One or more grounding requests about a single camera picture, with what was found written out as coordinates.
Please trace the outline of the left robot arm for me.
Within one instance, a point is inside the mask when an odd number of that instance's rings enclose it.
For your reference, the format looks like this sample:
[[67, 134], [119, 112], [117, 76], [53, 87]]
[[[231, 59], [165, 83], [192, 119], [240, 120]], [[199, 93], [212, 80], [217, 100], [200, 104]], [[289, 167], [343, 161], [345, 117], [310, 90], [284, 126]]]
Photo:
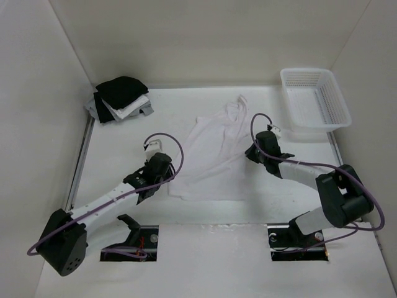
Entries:
[[74, 272], [91, 252], [147, 258], [141, 225], [127, 210], [153, 196], [174, 172], [171, 158], [155, 153], [107, 194], [69, 212], [51, 214], [35, 251], [60, 275]]

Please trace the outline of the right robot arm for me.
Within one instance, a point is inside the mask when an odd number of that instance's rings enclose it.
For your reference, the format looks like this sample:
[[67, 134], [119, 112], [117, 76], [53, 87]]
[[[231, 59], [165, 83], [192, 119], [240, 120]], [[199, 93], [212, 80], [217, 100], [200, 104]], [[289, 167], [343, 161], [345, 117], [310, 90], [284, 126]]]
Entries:
[[303, 184], [319, 195], [318, 208], [291, 219], [285, 231], [274, 236], [280, 245], [301, 249], [306, 244], [316, 246], [319, 241], [314, 239], [315, 234], [327, 228], [356, 232], [358, 228], [353, 222], [375, 208], [373, 197], [353, 167], [292, 160], [292, 154], [281, 152], [276, 134], [270, 130], [258, 133], [244, 154], [271, 175]]

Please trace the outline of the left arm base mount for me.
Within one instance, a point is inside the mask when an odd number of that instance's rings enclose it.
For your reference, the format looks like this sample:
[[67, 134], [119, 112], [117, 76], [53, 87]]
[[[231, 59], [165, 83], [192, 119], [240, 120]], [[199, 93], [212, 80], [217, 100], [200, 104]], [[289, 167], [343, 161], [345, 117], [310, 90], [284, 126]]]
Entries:
[[159, 226], [141, 226], [139, 233], [129, 236], [123, 243], [108, 246], [108, 249], [119, 249], [126, 254], [145, 256], [133, 258], [114, 252], [101, 251], [101, 262], [155, 262], [158, 256]]

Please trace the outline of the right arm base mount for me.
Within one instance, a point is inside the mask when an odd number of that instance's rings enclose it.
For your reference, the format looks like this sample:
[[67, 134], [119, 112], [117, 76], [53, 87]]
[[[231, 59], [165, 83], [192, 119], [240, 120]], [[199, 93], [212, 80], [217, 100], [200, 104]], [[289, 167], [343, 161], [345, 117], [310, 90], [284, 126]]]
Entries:
[[328, 253], [323, 231], [293, 238], [288, 225], [269, 225], [267, 227], [270, 257], [272, 261], [328, 261]]

